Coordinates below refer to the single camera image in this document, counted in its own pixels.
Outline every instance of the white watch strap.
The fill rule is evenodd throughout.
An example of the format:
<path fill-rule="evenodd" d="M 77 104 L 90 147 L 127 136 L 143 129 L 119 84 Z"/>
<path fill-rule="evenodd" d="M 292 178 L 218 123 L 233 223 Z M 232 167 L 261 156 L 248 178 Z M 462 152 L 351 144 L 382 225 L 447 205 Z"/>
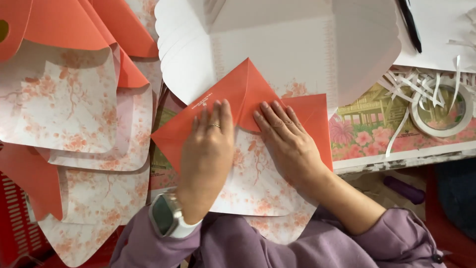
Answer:
<path fill-rule="evenodd" d="M 185 223 L 183 220 L 183 217 L 178 218 L 178 225 L 177 228 L 170 234 L 170 237 L 175 237 L 175 238 L 184 238 L 187 237 L 189 234 L 191 234 L 195 228 L 202 222 L 200 220 L 194 225 L 188 225 Z"/>

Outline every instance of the smartwatch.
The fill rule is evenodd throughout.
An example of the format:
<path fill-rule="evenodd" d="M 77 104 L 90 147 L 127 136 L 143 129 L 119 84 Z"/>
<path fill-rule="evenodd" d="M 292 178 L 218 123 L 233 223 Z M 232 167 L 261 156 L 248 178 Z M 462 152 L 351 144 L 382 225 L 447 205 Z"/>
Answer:
<path fill-rule="evenodd" d="M 154 198 L 149 207 L 149 218 L 159 237 L 184 238 L 202 222 L 188 225 L 183 220 L 182 205 L 175 193 L 165 192 Z"/>

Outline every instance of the tape roll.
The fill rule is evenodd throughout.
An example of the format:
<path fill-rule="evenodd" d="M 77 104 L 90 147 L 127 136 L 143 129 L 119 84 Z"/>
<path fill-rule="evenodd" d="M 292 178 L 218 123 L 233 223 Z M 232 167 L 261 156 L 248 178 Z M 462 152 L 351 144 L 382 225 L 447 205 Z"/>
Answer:
<path fill-rule="evenodd" d="M 428 84 L 429 87 L 434 87 L 436 84 L 435 81 L 432 81 Z M 450 79 L 448 77 L 441 78 L 440 82 L 440 87 L 441 86 L 448 86 L 450 89 L 453 89 L 456 87 L 456 80 Z M 420 112 L 419 112 L 419 102 L 421 99 L 421 94 L 418 92 L 415 92 L 412 96 L 416 102 L 410 103 L 409 109 L 410 109 L 410 116 L 413 120 L 413 123 L 415 123 L 415 126 L 422 132 L 434 136 L 434 137 L 449 137 L 457 134 L 458 132 L 464 130 L 469 123 L 471 122 L 471 119 L 473 118 L 473 110 L 474 110 L 474 103 L 473 103 L 473 96 L 471 93 L 468 91 L 465 85 L 461 84 L 459 85 L 459 90 L 458 90 L 458 95 L 460 95 L 463 98 L 463 102 L 461 103 L 462 107 L 464 108 L 464 114 L 462 118 L 459 120 L 459 122 L 456 125 L 453 125 L 450 128 L 447 129 L 435 129 L 429 125 L 427 125 L 420 117 Z"/>

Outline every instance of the blue fabric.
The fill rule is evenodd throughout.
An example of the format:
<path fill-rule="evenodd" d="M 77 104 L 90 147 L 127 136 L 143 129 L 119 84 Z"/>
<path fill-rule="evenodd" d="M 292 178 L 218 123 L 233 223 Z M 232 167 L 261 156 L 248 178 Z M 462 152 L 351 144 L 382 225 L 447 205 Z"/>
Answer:
<path fill-rule="evenodd" d="M 435 165 L 438 199 L 448 219 L 476 239 L 476 158 Z"/>

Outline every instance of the finger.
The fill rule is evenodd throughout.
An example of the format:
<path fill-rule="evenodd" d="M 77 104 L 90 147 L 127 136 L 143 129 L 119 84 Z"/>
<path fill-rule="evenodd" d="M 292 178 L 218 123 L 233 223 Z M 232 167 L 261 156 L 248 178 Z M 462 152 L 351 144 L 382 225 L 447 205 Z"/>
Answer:
<path fill-rule="evenodd" d="M 261 111 L 269 125 L 286 142 L 294 139 L 295 135 L 284 125 L 284 122 L 274 113 L 273 109 L 266 103 L 261 103 Z"/>
<path fill-rule="evenodd" d="M 192 133 L 196 133 L 198 128 L 198 117 L 195 115 L 192 121 Z"/>
<path fill-rule="evenodd" d="M 283 121 L 284 125 L 292 132 L 292 134 L 298 135 L 301 133 L 277 101 L 273 101 L 271 108 L 273 108 L 273 111 Z"/>
<path fill-rule="evenodd" d="M 259 129 L 261 129 L 261 134 L 263 135 L 263 138 L 266 141 L 270 141 L 271 143 L 274 143 L 274 144 L 284 143 L 283 139 L 281 139 L 281 137 L 276 133 L 273 127 L 271 127 L 271 125 L 268 123 L 266 118 L 260 115 L 258 111 L 255 111 L 253 113 L 253 117 L 255 118 L 255 121 L 258 124 Z"/>
<path fill-rule="evenodd" d="M 233 125 L 233 115 L 231 114 L 231 107 L 228 100 L 223 100 L 220 111 L 220 126 L 221 132 L 228 136 L 234 136 L 235 126 Z"/>
<path fill-rule="evenodd" d="M 207 130 L 208 125 L 208 112 L 207 108 L 204 106 L 202 110 L 202 114 L 200 116 L 200 123 L 198 124 L 197 128 L 197 135 L 204 135 Z"/>
<path fill-rule="evenodd" d="M 213 103 L 213 111 L 210 116 L 210 121 L 208 122 L 207 125 L 207 133 L 208 134 L 213 134 L 213 133 L 221 133 L 220 127 L 217 127 L 217 125 L 220 125 L 220 110 L 221 110 L 221 103 L 219 101 L 215 101 Z"/>
<path fill-rule="evenodd" d="M 294 125 L 302 132 L 302 133 L 306 133 L 306 130 L 304 129 L 304 127 L 302 126 L 301 122 L 299 121 L 298 119 L 298 116 L 296 115 L 296 113 L 294 112 L 293 108 L 291 108 L 291 106 L 288 106 L 286 108 L 286 113 L 288 114 L 289 118 L 292 120 L 292 122 L 294 122 Z"/>

